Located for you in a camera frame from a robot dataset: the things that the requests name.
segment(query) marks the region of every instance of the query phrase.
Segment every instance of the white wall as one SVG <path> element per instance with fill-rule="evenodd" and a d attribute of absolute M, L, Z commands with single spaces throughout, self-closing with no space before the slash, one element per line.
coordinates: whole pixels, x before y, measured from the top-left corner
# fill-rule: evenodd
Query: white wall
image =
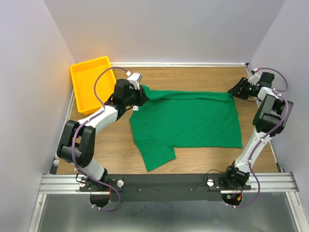
<path fill-rule="evenodd" d="M 249 62 L 284 0 L 45 0 L 77 62 Z"/>
<path fill-rule="evenodd" d="M 42 0 L 0 7 L 0 231 L 28 231 L 62 130 L 74 62 Z"/>
<path fill-rule="evenodd" d="M 279 163 L 293 171 L 299 197 L 309 218 L 309 2 L 287 0 L 257 49 L 250 68 L 267 66 L 281 71 L 289 81 L 284 97 L 294 102 L 283 132 L 273 140 Z M 283 81 L 276 76 L 276 86 Z"/>

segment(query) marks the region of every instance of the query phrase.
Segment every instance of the wooden table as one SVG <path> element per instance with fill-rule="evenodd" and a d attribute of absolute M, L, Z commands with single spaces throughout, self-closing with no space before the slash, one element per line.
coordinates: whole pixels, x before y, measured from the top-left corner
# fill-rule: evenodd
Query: wooden table
<path fill-rule="evenodd" d="M 142 84 L 151 89 L 182 91 L 227 92 L 242 77 L 247 77 L 245 68 L 238 67 L 142 67 L 128 68 L 132 73 L 143 75 Z M 126 78 L 121 70 L 114 71 L 116 78 Z M 255 102 L 235 98 L 241 127 L 242 144 L 245 147 L 253 131 L 252 120 L 257 110 Z M 110 174 L 185 174 L 205 173 L 210 169 L 225 171 L 228 165 L 241 154 L 238 148 L 175 148 L 176 159 L 147 172 L 141 154 L 133 142 L 129 118 L 126 112 L 120 120 L 108 125 L 96 136 L 95 159 Z M 70 118 L 79 120 L 85 116 L 73 105 Z M 270 145 L 268 144 L 254 165 L 259 173 L 278 172 Z M 57 174 L 73 174 L 71 164 L 60 160 Z"/>

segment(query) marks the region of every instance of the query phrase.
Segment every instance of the wood surface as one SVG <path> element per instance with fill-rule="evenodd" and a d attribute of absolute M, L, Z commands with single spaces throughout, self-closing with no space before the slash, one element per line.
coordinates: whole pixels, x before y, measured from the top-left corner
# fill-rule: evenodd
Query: wood surface
<path fill-rule="evenodd" d="M 241 67 L 141 67 L 128 68 L 132 73 L 142 73 L 142 84 L 150 89 L 171 89 L 182 91 L 227 92 L 242 77 L 248 77 Z M 114 71 L 116 79 L 126 78 L 121 70 Z M 252 120 L 257 110 L 255 102 L 237 99 L 242 144 L 247 144 L 252 131 Z M 147 172 L 142 156 L 133 142 L 129 118 L 132 111 L 126 112 L 121 119 L 108 125 L 96 136 L 95 159 L 110 174 L 185 174 L 205 173 L 210 169 L 225 171 L 228 165 L 241 154 L 239 148 L 175 148 L 176 159 Z M 73 105 L 70 118 L 79 120 L 85 116 L 77 112 Z M 253 169 L 258 173 L 278 172 L 270 145 L 268 144 Z M 73 174 L 71 164 L 60 160 L 57 174 Z"/>

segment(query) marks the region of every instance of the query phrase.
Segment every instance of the gray wall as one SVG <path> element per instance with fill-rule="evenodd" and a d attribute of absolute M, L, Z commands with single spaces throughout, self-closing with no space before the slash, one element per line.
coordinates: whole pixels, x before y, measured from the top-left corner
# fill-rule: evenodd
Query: gray wall
<path fill-rule="evenodd" d="M 284 0 L 45 0 L 77 62 L 249 62 Z"/>
<path fill-rule="evenodd" d="M 281 71 L 289 81 L 284 97 L 294 102 L 286 128 L 274 138 L 279 163 L 293 171 L 300 189 L 299 197 L 309 217 L 309 2 L 287 0 L 257 49 L 250 67 L 268 66 Z M 283 81 L 277 78 L 276 86 Z"/>
<path fill-rule="evenodd" d="M 0 7 L 0 231 L 28 231 L 62 130 L 73 58 L 42 0 Z"/>

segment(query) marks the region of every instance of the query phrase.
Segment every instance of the green cloth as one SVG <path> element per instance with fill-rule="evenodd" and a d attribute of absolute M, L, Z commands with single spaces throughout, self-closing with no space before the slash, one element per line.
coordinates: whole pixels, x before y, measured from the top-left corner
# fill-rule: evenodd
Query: green cloth
<path fill-rule="evenodd" d="M 142 87 L 149 101 L 130 123 L 147 171 L 175 159 L 174 147 L 242 147 L 231 94 Z"/>

